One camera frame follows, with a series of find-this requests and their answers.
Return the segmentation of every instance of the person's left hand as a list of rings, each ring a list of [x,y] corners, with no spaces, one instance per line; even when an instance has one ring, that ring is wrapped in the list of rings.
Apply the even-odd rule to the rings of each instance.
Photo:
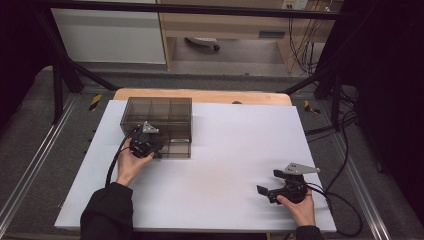
[[[131,139],[127,139],[124,143],[124,150],[119,154],[118,157],[118,177],[116,182],[129,186],[134,178],[138,175],[141,169],[150,161],[152,161],[154,153],[150,153],[145,158],[137,158],[129,149]]]

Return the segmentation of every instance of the metal bracket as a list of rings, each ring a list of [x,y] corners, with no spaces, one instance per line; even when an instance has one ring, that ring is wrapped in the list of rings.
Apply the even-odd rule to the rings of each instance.
[[[143,125],[143,133],[159,133],[159,129],[153,127],[147,121],[144,122]]]
[[[308,167],[298,163],[290,163],[284,170],[283,173],[290,175],[302,175],[306,173],[318,173],[321,170],[319,168]]]

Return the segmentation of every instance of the cable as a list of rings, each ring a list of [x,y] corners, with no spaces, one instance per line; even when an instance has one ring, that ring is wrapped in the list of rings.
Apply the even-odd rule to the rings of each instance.
[[[134,146],[135,146],[135,144],[134,144],[134,145],[130,145],[129,147],[123,148],[123,149],[119,150],[119,153],[121,153],[121,152],[122,152],[122,151],[124,151],[125,149],[132,148],[132,147],[134,147]]]
[[[341,91],[340,93],[342,94],[342,96],[344,98],[346,98],[348,101],[352,101],[352,102],[358,101],[358,95],[357,95],[358,89],[357,88],[355,89],[355,97],[351,97],[351,96],[347,95],[343,88],[340,88],[340,91]]]
[[[356,236],[358,236],[362,232],[362,229],[364,227],[364,223],[362,221],[361,214],[358,212],[358,210],[356,210],[355,206],[353,206],[349,201],[347,201],[345,198],[343,198],[342,196],[340,196],[340,195],[338,195],[336,193],[324,192],[323,188],[320,187],[317,184],[306,183],[306,185],[312,191],[317,192],[317,193],[321,194],[322,196],[324,196],[325,200],[327,201],[328,208],[330,209],[330,212],[331,212],[332,215],[334,214],[334,208],[333,208],[332,200],[329,198],[329,196],[334,196],[334,197],[337,197],[338,199],[342,200],[342,202],[346,203],[346,205],[348,205],[355,212],[355,214],[356,214],[356,216],[358,218],[358,223],[359,223],[358,230],[356,230],[354,233],[345,233],[345,232],[341,231],[340,229],[337,229],[337,227],[336,227],[336,232],[338,234],[340,234],[342,236],[345,236],[345,237],[356,237]]]
[[[357,120],[357,116],[356,116],[356,113],[354,111],[347,112],[345,116],[346,116],[346,118],[347,118],[347,116],[349,116],[349,118],[345,119],[345,122],[344,122],[344,126],[345,127],[349,126],[350,124],[354,123]],[[343,120],[339,120],[337,122],[337,125],[341,125],[343,123],[342,121]],[[322,128],[305,130],[304,132],[305,132],[305,136],[311,136],[311,135],[315,135],[315,134],[320,134],[320,133],[324,133],[324,132],[327,132],[327,131],[331,131],[333,129],[336,129],[336,127],[335,127],[334,124],[331,124],[329,126],[322,127]]]
[[[325,135],[323,135],[323,136],[321,136],[321,137],[318,137],[318,138],[315,138],[315,139],[309,140],[309,141],[308,141],[308,143],[315,142],[316,140],[320,140],[320,139],[322,139],[322,138],[328,137],[328,136],[330,136],[331,134],[334,134],[334,133],[336,133],[336,132],[337,132],[337,131],[333,131],[333,132],[331,132],[331,133],[327,133],[327,134],[325,134]]]
[[[317,10],[317,8],[319,6],[319,2],[320,2],[320,0],[318,0],[316,2],[313,10]],[[293,19],[289,18],[288,20],[289,20],[289,44],[290,44],[290,48],[291,48],[292,53],[293,53],[292,57],[294,57],[296,63],[299,65],[299,67],[302,69],[302,71],[304,73],[308,73],[309,75],[311,75],[312,74],[312,67],[310,67],[310,65],[312,66],[312,64],[309,65],[308,60],[307,60],[308,46],[311,43],[312,38],[315,36],[316,31],[321,26],[322,21],[317,20],[317,19],[315,19],[315,20],[310,19],[309,20],[309,23],[306,27],[306,30],[305,30],[303,38],[300,42],[300,45],[296,49],[293,38],[292,38]],[[313,56],[313,52],[311,52],[311,58],[309,59],[310,63],[312,63],[312,56]]]
[[[343,139],[345,141],[346,144],[346,150],[345,150],[345,158],[343,160],[343,164],[340,167],[339,171],[337,172],[336,176],[334,176],[334,178],[330,181],[330,184],[328,184],[328,187],[325,189],[325,192],[329,192],[330,188],[333,186],[334,182],[337,180],[337,178],[340,176],[340,174],[343,172],[346,164],[347,164],[347,160],[348,160],[348,156],[349,156],[349,143],[347,140],[347,135],[346,135],[346,127],[345,127],[345,120],[346,120],[346,116],[349,115],[349,113],[354,112],[354,111],[349,111],[347,112],[342,119],[342,133],[343,133]]]
[[[359,214],[358,210],[356,210],[356,208],[349,201],[347,201],[345,198],[343,198],[342,196],[340,196],[338,194],[335,194],[335,193],[332,193],[332,192],[327,192],[326,195],[334,196],[334,197],[337,197],[338,199],[342,200],[342,202],[346,203],[355,212],[356,216],[358,217],[359,227],[358,227],[358,230],[356,230],[356,232],[345,233],[345,232],[340,231],[337,228],[336,228],[336,232],[338,234],[342,235],[342,236],[345,236],[345,237],[356,237],[356,236],[358,236],[362,232],[362,229],[364,228],[364,223],[362,221],[361,214]]]
[[[340,99],[340,103],[343,104],[343,105],[345,105],[346,107],[348,107],[350,110],[353,110],[354,109],[353,108],[353,104],[350,103],[350,102],[346,102],[345,100]]]
[[[315,65],[315,64],[312,64],[312,60],[313,60],[313,58],[314,58],[314,46],[315,46],[315,43],[314,42],[311,42],[311,55],[309,56],[309,63],[308,63],[308,73],[309,73],[309,77],[312,75],[312,68],[313,68],[313,66]]]

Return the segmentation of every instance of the black handheld controller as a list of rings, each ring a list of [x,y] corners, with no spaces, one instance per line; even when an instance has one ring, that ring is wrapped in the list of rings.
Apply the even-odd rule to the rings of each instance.
[[[269,199],[270,203],[280,204],[277,200],[278,195],[286,197],[293,203],[300,203],[305,199],[306,193],[308,192],[308,186],[305,183],[303,174],[317,173],[320,171],[319,168],[308,167],[298,163],[290,163],[284,171],[274,170],[275,177],[284,179],[286,185],[283,188],[268,190],[258,185],[256,188],[259,194]]]
[[[308,191],[303,175],[289,175],[280,170],[274,170],[274,176],[285,179],[286,185],[283,188],[268,190],[267,188],[257,186],[258,193],[266,196],[270,203],[280,202],[277,200],[278,195],[286,197],[293,203],[300,203],[305,199]]]
[[[159,153],[164,146],[161,141],[156,140],[157,132],[146,131],[146,128],[137,128],[131,134],[130,150],[135,157],[147,157],[150,153],[155,153],[154,158],[162,158]]]

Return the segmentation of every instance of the white cabinet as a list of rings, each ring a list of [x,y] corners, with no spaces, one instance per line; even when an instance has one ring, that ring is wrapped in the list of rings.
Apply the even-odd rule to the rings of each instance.
[[[155,0],[120,2],[155,3]],[[52,9],[52,12],[74,61],[165,64],[157,13],[70,9]]]

